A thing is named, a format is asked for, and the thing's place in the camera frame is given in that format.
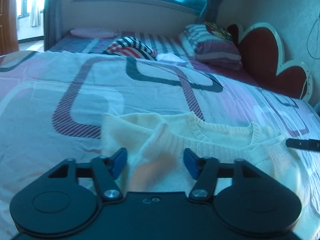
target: pink pillow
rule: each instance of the pink pillow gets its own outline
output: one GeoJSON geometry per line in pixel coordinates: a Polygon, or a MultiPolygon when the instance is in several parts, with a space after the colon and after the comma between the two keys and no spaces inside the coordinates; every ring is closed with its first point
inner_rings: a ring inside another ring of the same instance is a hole
{"type": "Polygon", "coordinates": [[[111,32],[106,29],[101,28],[85,28],[78,27],[70,31],[71,35],[81,37],[81,38],[114,38],[118,36],[118,32],[111,32]]]}

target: stack of pillows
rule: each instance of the stack of pillows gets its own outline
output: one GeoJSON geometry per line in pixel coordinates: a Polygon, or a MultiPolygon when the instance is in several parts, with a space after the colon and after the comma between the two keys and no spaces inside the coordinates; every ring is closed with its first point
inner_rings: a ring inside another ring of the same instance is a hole
{"type": "Polygon", "coordinates": [[[241,55],[231,34],[216,23],[190,24],[179,35],[183,48],[192,58],[233,70],[242,67],[241,55]]]}

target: baseboard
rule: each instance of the baseboard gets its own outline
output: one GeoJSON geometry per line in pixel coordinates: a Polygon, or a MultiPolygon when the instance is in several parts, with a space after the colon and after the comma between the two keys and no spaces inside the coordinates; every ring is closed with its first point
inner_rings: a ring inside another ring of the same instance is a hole
{"type": "Polygon", "coordinates": [[[38,37],[32,37],[32,38],[27,38],[27,39],[23,39],[23,40],[18,40],[19,44],[22,43],[27,43],[27,42],[32,42],[32,41],[43,41],[44,40],[44,36],[38,36],[38,37]]]}

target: headboard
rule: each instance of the headboard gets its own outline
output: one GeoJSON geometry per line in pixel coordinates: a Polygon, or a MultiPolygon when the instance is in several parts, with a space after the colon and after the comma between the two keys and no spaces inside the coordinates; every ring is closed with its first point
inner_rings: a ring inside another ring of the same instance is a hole
{"type": "Polygon", "coordinates": [[[313,78],[309,67],[300,60],[284,62],[284,47],[274,27],[256,23],[246,31],[241,24],[232,24],[228,31],[238,47],[243,69],[256,83],[273,92],[308,102],[312,95],[313,78]]]}

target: cream sweater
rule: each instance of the cream sweater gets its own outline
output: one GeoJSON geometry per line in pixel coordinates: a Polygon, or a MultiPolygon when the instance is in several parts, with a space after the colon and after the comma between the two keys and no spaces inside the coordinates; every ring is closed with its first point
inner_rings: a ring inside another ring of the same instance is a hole
{"type": "MultiPolygon", "coordinates": [[[[128,165],[117,184],[127,191],[185,191],[195,181],[182,160],[185,148],[199,157],[211,156],[223,163],[242,158],[272,176],[297,194],[302,215],[294,232],[313,240],[320,228],[320,214],[312,205],[307,171],[298,154],[285,145],[285,136],[270,127],[251,123],[230,127],[206,123],[192,112],[180,115],[105,114],[102,154],[111,156],[119,148],[128,150],[128,165]]],[[[219,179],[215,195],[231,185],[219,179]]]]}

